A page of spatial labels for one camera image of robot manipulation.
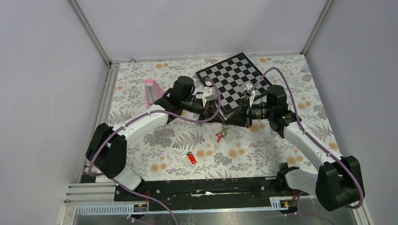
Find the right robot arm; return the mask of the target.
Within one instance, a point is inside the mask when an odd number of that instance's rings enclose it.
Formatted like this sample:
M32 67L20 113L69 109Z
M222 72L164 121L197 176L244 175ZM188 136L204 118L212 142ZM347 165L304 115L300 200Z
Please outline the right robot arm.
M254 87L250 83L241 89L243 99L227 124L250 127L253 120L268 119L271 129L286 139L313 164L317 173L306 172L295 166L278 171L277 191L285 196L294 190L316 196L328 211L341 207L353 208L363 204L365 189L361 166L352 155L343 156L325 146L314 134L307 131L301 119L288 109L288 88L271 85L267 88L267 101L253 104Z

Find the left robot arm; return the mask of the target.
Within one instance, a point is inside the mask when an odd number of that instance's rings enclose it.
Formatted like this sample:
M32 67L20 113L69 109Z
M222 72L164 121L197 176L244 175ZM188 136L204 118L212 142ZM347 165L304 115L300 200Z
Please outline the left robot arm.
M118 125L102 123L97 126L89 142L86 158L89 161L88 174L92 177L106 176L116 184L126 188L126 194L133 200L144 196L142 177L127 165L127 148L150 131L181 119L196 124L205 124L216 118L222 105L219 88L210 78L205 78L206 86L202 101L193 98L195 84L192 78L180 76L161 98L146 111ZM182 116L182 111L200 114L206 103L216 100L213 114L203 120L193 120Z

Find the black grey checkerboard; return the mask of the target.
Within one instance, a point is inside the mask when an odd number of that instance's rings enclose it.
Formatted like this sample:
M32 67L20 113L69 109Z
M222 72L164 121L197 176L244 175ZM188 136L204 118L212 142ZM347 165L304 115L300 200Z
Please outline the black grey checkerboard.
M262 72L244 53L199 70L196 74L202 83L205 78L210 78L216 84L224 115L231 114L240 104L243 96L241 86L248 83L254 85L262 76Z

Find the floral table mat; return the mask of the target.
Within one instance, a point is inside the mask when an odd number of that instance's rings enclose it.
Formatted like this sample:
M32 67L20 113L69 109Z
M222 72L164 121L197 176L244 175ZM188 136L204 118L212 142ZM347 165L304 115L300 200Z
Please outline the floral table mat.
M252 57L273 84L290 87L302 125L330 149L338 145L319 93L303 55ZM179 76L194 79L197 91L203 86L197 72L216 64L217 59L191 59L121 63L108 116L110 125L120 124L147 108L145 80L154 79L162 89L173 86ZM304 154L273 132L267 120L256 120L249 128L229 126L217 143L219 124L195 124L181 119L157 128L127 149L127 164L146 181L246 178L274 176L280 163L315 173ZM192 152L197 163L182 157Z

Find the pink plastic box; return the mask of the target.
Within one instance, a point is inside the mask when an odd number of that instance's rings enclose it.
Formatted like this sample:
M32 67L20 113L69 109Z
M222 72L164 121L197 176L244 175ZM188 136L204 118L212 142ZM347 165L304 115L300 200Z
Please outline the pink plastic box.
M152 78L146 79L144 85L146 91L146 105L147 108L149 108L154 104L155 101L157 101L163 96L164 90Z

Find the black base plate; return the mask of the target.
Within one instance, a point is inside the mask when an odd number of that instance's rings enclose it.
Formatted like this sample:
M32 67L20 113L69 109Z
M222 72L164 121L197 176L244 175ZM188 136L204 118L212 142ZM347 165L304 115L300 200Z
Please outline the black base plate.
M133 202L149 211L255 209L293 206L299 194L276 177L144 181L132 194L117 185L113 200Z

